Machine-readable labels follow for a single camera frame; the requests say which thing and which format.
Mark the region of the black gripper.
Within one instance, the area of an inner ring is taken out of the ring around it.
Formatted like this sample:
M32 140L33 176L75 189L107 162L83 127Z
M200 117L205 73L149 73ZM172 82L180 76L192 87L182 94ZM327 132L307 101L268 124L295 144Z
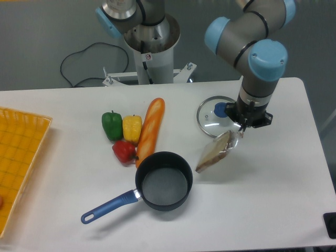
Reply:
M261 128L271 125L273 115L266 111L266 106L256 106L255 102L249 104L243 101L228 103L225 113L233 121L240 125L240 132L246 128Z

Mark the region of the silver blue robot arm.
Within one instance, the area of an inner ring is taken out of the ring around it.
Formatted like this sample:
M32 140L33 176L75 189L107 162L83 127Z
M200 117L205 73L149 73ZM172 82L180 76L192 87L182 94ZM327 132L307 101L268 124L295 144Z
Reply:
M240 131L271 124L266 108L284 74L288 53L269 35L295 13L294 1L243 1L239 19L219 17L209 25L205 45L243 78L237 100L213 109L215 122L227 116ZM139 84L173 82L173 49L180 27L166 13L164 1L104 1L96 16L111 37L122 37L133 50Z

